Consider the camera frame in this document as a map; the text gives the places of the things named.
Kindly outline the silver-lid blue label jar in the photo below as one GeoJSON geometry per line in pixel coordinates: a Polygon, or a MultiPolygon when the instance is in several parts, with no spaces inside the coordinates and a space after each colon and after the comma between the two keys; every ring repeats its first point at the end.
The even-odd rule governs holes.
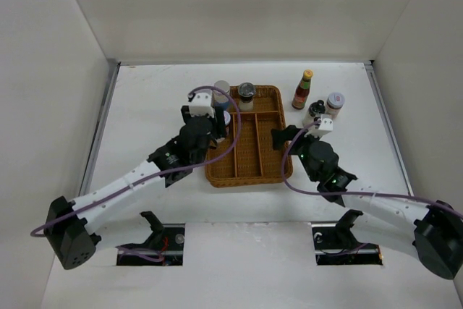
{"type": "Polygon", "coordinates": [[[215,82],[214,87],[222,90],[223,93],[213,90],[213,105],[227,111],[230,104],[229,98],[227,97],[230,91],[230,85],[225,80],[219,80],[215,82]]]}

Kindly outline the silver-lid white blue jar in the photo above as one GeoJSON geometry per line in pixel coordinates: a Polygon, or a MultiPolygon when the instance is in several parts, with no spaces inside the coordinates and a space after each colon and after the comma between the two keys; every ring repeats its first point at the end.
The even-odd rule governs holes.
{"type": "Polygon", "coordinates": [[[231,114],[228,111],[224,111],[224,124],[225,124],[225,136],[229,135],[230,125],[232,123],[231,114]]]}

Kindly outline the red sauce bottle yellow cap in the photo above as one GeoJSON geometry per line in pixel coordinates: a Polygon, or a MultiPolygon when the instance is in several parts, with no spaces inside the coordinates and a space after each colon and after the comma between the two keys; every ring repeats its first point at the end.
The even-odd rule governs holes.
{"type": "Polygon", "coordinates": [[[292,99],[292,107],[296,110],[304,109],[308,96],[310,94],[311,82],[313,78],[313,71],[306,69],[303,72],[302,78],[297,86],[294,97],[292,99]]]}

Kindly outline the clear-lid pepper shaker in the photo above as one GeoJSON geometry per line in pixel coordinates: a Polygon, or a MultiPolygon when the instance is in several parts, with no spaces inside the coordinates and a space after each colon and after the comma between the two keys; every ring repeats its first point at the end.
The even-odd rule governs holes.
{"type": "Polygon", "coordinates": [[[252,111],[254,107],[255,86],[251,82],[244,82],[238,86],[239,110],[243,112],[252,111]]]}

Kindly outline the black cap white bottle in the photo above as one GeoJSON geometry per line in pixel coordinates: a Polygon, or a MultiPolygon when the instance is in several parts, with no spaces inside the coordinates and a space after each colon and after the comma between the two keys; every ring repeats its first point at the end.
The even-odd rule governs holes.
{"type": "Polygon", "coordinates": [[[311,103],[305,113],[305,117],[302,120],[302,125],[305,127],[307,124],[311,124],[317,121],[322,114],[325,114],[326,108],[323,100],[318,100],[311,103]]]}

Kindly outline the jar with red-white lid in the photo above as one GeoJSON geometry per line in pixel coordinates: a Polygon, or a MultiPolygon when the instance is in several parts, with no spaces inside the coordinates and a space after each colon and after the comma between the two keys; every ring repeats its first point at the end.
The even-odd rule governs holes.
{"type": "Polygon", "coordinates": [[[345,103],[345,97],[340,92],[332,92],[326,99],[326,113],[332,119],[337,118],[345,103]]]}

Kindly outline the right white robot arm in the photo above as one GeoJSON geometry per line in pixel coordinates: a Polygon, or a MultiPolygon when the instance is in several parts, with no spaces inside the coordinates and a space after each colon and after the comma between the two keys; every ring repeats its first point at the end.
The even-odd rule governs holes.
{"type": "Polygon", "coordinates": [[[273,148],[296,156],[311,182],[312,193],[347,209],[335,227],[346,248],[376,244],[410,255],[432,274],[453,280],[462,268],[462,214],[448,203],[415,196],[349,191],[356,176],[339,166],[339,156],[321,140],[320,122],[306,127],[272,129],[273,148]]]}

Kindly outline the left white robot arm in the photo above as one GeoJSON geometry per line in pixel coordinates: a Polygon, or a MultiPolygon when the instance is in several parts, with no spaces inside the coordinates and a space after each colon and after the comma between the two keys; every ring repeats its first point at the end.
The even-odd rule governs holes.
{"type": "Polygon", "coordinates": [[[165,226],[152,211],[125,221],[116,217],[144,200],[147,186],[165,190],[205,164],[208,150],[226,135],[221,107],[183,106],[182,116],[179,134],[130,172],[92,193],[74,200],[59,197],[50,204],[43,234],[63,269],[75,269],[110,247],[154,263],[163,261],[165,226]]]}

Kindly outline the brown wicker divided tray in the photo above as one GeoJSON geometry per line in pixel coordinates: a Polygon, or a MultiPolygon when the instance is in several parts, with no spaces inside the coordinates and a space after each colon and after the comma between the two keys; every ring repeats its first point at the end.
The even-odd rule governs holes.
{"type": "Polygon", "coordinates": [[[205,167],[205,177],[217,188],[276,184],[293,174],[292,160],[282,164],[287,144],[273,149],[271,130],[286,128],[281,94],[273,85],[258,85],[252,111],[241,113],[241,134],[221,160],[205,167]]]}

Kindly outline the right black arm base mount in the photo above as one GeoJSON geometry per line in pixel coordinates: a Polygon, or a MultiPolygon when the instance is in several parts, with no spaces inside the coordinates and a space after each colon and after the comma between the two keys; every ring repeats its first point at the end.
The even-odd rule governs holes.
{"type": "Polygon", "coordinates": [[[336,222],[312,224],[315,262],[318,266],[382,266],[380,248],[358,242],[351,228],[362,212],[347,211],[336,222]]]}

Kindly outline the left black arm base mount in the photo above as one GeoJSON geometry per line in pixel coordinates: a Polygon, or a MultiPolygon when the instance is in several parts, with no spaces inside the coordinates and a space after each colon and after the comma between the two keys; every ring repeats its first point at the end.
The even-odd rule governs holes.
{"type": "Polygon", "coordinates": [[[150,234],[138,243],[118,248],[117,266],[182,266],[186,226],[162,224],[152,212],[140,214],[150,225],[150,234]]]}

